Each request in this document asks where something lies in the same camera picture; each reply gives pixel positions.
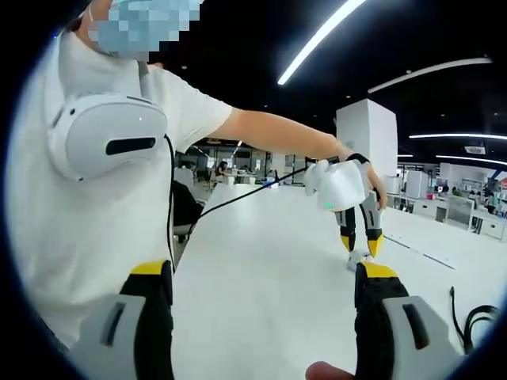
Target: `fluorescent light strip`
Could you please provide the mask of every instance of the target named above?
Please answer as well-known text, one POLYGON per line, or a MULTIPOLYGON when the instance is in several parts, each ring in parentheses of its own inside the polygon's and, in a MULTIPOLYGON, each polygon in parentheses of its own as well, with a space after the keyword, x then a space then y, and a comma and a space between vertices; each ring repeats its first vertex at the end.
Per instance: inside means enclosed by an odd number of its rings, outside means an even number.
POLYGON ((366 0, 348 0, 343 6, 338 9, 333 16, 330 17, 326 23, 315 33, 311 40, 305 45, 302 51, 295 57, 294 61, 290 64, 288 69, 280 77, 278 84, 283 86, 289 78, 298 70, 303 61, 311 54, 311 52, 330 34, 334 28, 338 26, 344 19, 347 18, 354 10, 356 10, 366 0))
POLYGON ((507 136, 482 135, 480 133, 439 133, 436 135, 412 135, 409 137, 411 139, 432 139, 432 138, 438 138, 438 137, 471 137, 474 139, 507 140, 507 136))
POLYGON ((209 157, 205 152, 202 151, 201 148, 199 148, 198 146, 195 146, 195 145, 191 145, 190 146, 191 148, 196 148, 199 152, 201 152, 202 154, 204 154, 206 157, 209 157))
POLYGON ((479 162, 489 162, 490 164, 499 164, 499 165, 507 165, 507 162, 503 161, 495 161, 495 160, 486 160, 485 158, 473 158, 473 157, 456 157, 456 156, 436 156, 436 158, 448 158, 452 160, 468 160, 468 161, 479 161, 479 162))
POLYGON ((492 63, 492 62, 491 62, 491 59, 489 59, 489 58, 471 58, 471 59, 461 59, 459 61, 441 63, 440 65, 426 67, 425 69, 421 69, 421 70, 415 71, 411 74, 403 75, 399 78, 393 79, 392 81, 385 82, 382 85, 378 85, 376 87, 373 87, 372 89, 369 89, 368 93, 374 93, 375 91, 379 91, 380 89, 385 89, 386 87, 395 85, 400 82, 404 82, 408 79, 412 79, 412 78, 418 77, 420 75, 429 74, 434 71, 439 71, 439 70, 443 70, 443 69, 450 69, 452 67, 459 67, 459 66, 482 65, 484 63, 492 63))

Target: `blue face mask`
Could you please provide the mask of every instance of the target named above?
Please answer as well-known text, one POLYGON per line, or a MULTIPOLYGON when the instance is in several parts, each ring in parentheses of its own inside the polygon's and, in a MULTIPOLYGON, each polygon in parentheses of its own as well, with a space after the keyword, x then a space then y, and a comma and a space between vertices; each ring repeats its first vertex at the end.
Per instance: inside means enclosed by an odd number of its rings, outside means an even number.
MULTIPOLYGON (((113 0, 108 21, 97 21, 90 39, 111 55, 147 61, 162 41, 178 41, 199 20, 204 0, 113 0)), ((88 7, 90 18, 91 7, 88 7)))

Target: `white table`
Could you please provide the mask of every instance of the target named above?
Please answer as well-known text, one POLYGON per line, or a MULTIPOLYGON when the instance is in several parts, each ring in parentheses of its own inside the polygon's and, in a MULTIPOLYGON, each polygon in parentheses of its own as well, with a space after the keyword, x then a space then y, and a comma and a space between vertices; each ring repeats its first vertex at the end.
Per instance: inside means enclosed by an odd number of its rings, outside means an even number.
MULTIPOLYGON (((254 188, 219 184, 207 208, 254 188)), ((334 215, 315 202, 303 188, 282 186, 197 223, 174 280, 176 378, 303 380, 319 360, 355 371, 354 274, 334 215)), ((358 221, 356 246, 365 249, 358 221)), ((503 245, 393 209, 384 225, 389 239, 411 248, 386 240, 376 261, 391 266, 449 326, 451 285, 461 323, 478 305, 500 305, 503 245)), ((453 327, 449 336, 459 348, 453 327)))
POLYGON ((249 182, 250 178, 256 178, 256 176, 257 176, 257 174, 254 174, 254 173, 238 173, 236 175, 237 178, 241 178, 241 180, 240 180, 241 182, 245 181, 243 183, 249 182))

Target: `black cable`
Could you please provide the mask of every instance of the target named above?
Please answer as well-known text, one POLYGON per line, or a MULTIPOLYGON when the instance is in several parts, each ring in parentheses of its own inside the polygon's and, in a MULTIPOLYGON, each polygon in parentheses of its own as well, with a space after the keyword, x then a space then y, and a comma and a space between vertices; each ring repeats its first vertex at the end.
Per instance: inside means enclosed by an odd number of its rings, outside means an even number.
POLYGON ((498 309, 491 305, 482 305, 479 307, 476 307, 473 309, 467 316, 467 320, 465 322, 465 329, 464 332, 461 331, 459 328, 458 321, 456 319, 456 308, 455 308, 455 291, 454 287, 451 287, 450 290, 451 294, 451 301, 452 301, 452 322, 454 323, 454 327, 456 328, 456 331, 459 335, 459 338, 461 339, 461 342, 463 344, 463 350, 465 351, 465 354, 470 354, 474 350, 474 343, 472 342, 472 327, 474 326, 475 322, 478 321, 491 321, 493 322, 498 315, 498 309), (477 319, 474 319, 474 317, 477 314, 489 314, 491 317, 479 317, 477 319))
POLYGON ((198 222, 198 221, 199 221, 202 217, 204 217, 205 215, 209 214, 210 212, 212 212, 212 211, 214 211, 214 210, 218 210, 219 208, 224 207, 224 206, 226 206, 226 205, 228 205, 228 204, 231 204, 231 203, 233 203, 233 202, 236 202, 236 201, 238 201, 238 200, 242 200, 243 198, 245 198, 245 197, 247 197, 247 196, 251 196, 252 194, 255 194, 256 192, 259 192, 260 190, 264 190, 265 188, 268 188, 268 187, 269 187, 269 186, 271 186, 272 184, 277 184, 277 183, 279 183, 279 182, 281 182, 281 181, 283 181, 283 180, 286 180, 286 179, 287 179, 287 178, 289 178, 289 177, 292 177, 292 176, 295 176, 295 175, 296 175, 296 174, 298 174, 298 173, 304 172, 306 169, 307 169, 307 168, 298 169, 298 170, 296 170, 296 171, 295 171, 295 172, 293 172, 293 173, 290 173, 290 174, 288 174, 288 175, 286 175, 286 176, 283 176, 283 177, 281 177, 281 178, 278 178, 278 179, 274 180, 274 182, 270 182, 270 183, 268 183, 268 184, 263 185, 263 186, 262 186, 262 187, 260 187, 260 188, 256 188, 256 189, 255 189, 255 190, 253 190, 252 192, 247 192, 246 194, 243 194, 242 196, 239 196, 239 197, 237 197, 237 198, 234 198, 234 199, 228 200, 227 202, 224 202, 224 203, 222 203, 222 204, 219 204, 218 206, 215 206, 215 207, 210 208, 208 211, 206 211, 206 212, 204 212, 203 214, 201 214, 201 215, 199 216, 199 218, 197 218, 197 219, 194 221, 194 223, 192 223, 192 225, 190 226, 189 235, 193 232, 193 229, 194 229, 194 227, 196 226, 197 222, 198 222))
POLYGON ((169 215, 167 216, 167 245, 169 246, 169 254, 171 256, 171 261, 173 262, 172 264, 172 267, 173 267, 173 274, 176 272, 176 268, 175 268, 175 265, 176 263, 174 262, 174 256, 173 256, 173 250, 171 249, 171 243, 173 241, 173 237, 171 236, 171 209, 172 209, 172 206, 173 206, 173 182, 174 182, 174 149, 173 149, 173 144, 171 144, 171 140, 169 140, 169 137, 167 137, 167 135, 164 135, 164 139, 166 139, 167 141, 167 144, 169 145, 169 150, 170 150, 170 153, 171 153, 171 183, 170 183, 170 193, 169 193, 169 215))

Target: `white cabinet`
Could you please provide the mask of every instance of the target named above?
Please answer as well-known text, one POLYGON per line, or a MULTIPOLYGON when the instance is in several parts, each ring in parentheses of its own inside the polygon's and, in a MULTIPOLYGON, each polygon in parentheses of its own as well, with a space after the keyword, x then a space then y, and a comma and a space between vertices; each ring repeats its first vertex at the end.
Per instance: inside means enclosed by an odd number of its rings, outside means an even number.
POLYGON ((481 227, 481 235, 486 235, 491 238, 501 240, 504 233, 505 225, 502 222, 493 222, 490 220, 483 220, 481 227))
POLYGON ((406 176, 405 195, 409 198, 425 198, 428 191, 428 174, 409 170, 406 176))
POLYGON ((414 204, 415 215, 425 216, 427 218, 435 219, 436 218, 436 204, 433 202, 427 202, 424 200, 418 200, 414 204))

